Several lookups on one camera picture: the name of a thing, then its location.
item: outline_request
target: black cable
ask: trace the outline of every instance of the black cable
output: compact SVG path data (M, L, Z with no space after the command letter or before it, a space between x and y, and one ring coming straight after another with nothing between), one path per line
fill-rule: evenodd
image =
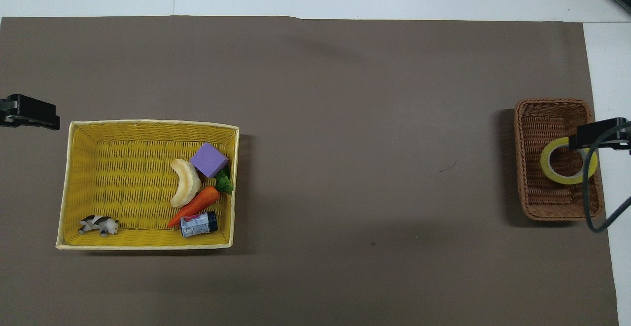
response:
M629 196L629 198L627 198L624 203L622 203L622 205L620 205L618 209L616 209L616 211L611 214L611 216L606 218L604 223L602 223L600 227L594 227L594 223L592 222L590 215L590 178L588 177L591 157L594 154L594 151L598 148L598 146L600 146L600 144L602 144L606 137L613 133L616 133L617 131L628 128L629 126L631 126L631 121L623 122L618 126L604 131L604 133L602 133L590 146L588 155L585 157L585 162L583 163L585 165L583 166L583 209L585 211L585 219L588 222L588 227L591 231L596 233L603 232L618 218L618 216L620 216L620 214L622 214L622 212L624 212L631 205L631 196Z

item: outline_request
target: toy carrot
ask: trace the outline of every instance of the toy carrot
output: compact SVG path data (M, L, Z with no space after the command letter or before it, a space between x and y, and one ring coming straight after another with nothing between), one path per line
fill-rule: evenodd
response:
M219 192L214 186L207 186L202 189L190 203L184 205L182 209L169 221L167 227L174 227L180 223L180 218L195 215L219 200Z
M184 216L191 216L199 213L203 209L209 207L219 200L219 192L225 191L226 193L232 193L232 185L226 171L222 170L215 176L217 179L217 188L213 186L207 186L202 189L190 203L184 205L182 209L169 221L167 227L174 227L180 223L180 218Z

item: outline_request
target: peeled banana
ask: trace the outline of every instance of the peeled banana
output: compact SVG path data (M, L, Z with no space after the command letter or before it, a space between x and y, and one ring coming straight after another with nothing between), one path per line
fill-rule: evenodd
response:
M173 198L171 198L171 206L181 208L191 202L195 197L201 181L199 180L195 166L193 166L191 162L176 159L171 162L171 168L177 173L178 177L180 177L177 191Z

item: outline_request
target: yellow basket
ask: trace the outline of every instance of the yellow basket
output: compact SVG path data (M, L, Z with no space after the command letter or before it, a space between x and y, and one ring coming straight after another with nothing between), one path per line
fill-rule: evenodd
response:
M232 246L235 192L221 193L215 211L219 230L183 238L167 228L178 212L170 200L178 186L174 159L189 160L208 142L230 159L236 189L239 128L211 122L171 120L75 121L68 135L66 180L56 247L62 250L189 250ZM215 179L201 176L201 187ZM81 235L86 216L119 220L117 234Z

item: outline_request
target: brown wicker basket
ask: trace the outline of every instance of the brown wicker basket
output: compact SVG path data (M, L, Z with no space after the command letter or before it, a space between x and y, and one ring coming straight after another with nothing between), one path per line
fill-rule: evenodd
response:
M576 133L576 127L592 121L588 104L578 99L525 99L515 106L515 145L519 200L533 220L579 220L583 212L582 185L554 182L543 174L539 158L552 140ZM555 150L550 159L555 171L573 175L582 157L566 149ZM602 189L597 171L590 178L590 215L602 212Z

